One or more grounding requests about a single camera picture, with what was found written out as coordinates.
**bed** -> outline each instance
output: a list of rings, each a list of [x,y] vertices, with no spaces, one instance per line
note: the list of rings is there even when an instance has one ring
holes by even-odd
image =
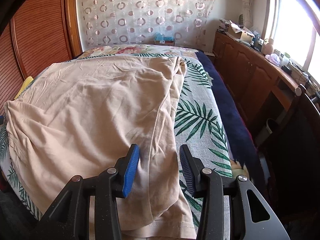
[[[87,50],[73,61],[116,55],[135,57],[172,57],[175,55],[182,57],[187,65],[187,75],[183,82],[175,117],[174,133],[177,150],[180,145],[188,144],[194,157],[200,158],[206,167],[214,169],[222,176],[232,177],[230,159],[241,167],[246,166],[257,188],[261,192],[263,191],[263,183],[261,183],[261,180],[263,182],[263,174],[250,134],[222,79],[203,52],[155,45],[116,45]],[[4,175],[25,207],[36,219],[41,219],[40,210],[23,188],[10,158],[6,118],[4,118],[4,124],[0,130],[0,145],[0,167]],[[197,229],[202,201],[192,198],[187,192],[180,162],[179,167],[180,186],[191,208],[193,223]],[[225,198],[225,214],[224,236],[228,239],[230,228],[228,197]]]

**plastic bag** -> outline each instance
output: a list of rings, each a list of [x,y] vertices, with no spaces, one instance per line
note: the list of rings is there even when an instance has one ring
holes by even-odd
[[[280,65],[280,58],[275,53],[272,53],[271,55],[266,55],[266,59],[277,66]]]

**metal screw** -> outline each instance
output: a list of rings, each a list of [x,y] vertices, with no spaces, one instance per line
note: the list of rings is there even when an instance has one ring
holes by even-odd
[[[248,180],[248,178],[244,175],[239,175],[238,179],[239,179],[239,181],[242,181],[242,182],[245,182]]]
[[[114,173],[116,173],[117,172],[117,169],[116,168],[109,168],[109,169],[107,169],[107,173],[109,173],[109,174],[114,174]]]
[[[296,88],[296,89],[294,90],[294,92],[296,93],[296,95],[297,95],[298,97],[301,96],[301,94],[302,94],[301,88]]]
[[[73,182],[78,182],[80,179],[81,179],[81,177],[79,175],[75,175],[72,177]]]
[[[212,170],[209,169],[209,168],[204,168],[204,169],[202,169],[202,172],[203,172],[204,174],[210,174],[210,173],[212,172]]]

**wooden desk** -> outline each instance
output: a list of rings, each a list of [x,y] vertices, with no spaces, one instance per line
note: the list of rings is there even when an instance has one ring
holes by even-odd
[[[214,65],[253,135],[264,119],[289,109],[298,84],[263,54],[219,32],[212,52]]]

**white wall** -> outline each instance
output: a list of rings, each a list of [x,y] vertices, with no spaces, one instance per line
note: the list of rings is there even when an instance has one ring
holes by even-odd
[[[215,0],[206,26],[205,44],[207,52],[212,52],[215,32],[220,25],[219,19],[238,23],[240,14],[242,14],[242,0]]]
[[[261,34],[266,16],[267,0],[253,0],[252,26]]]

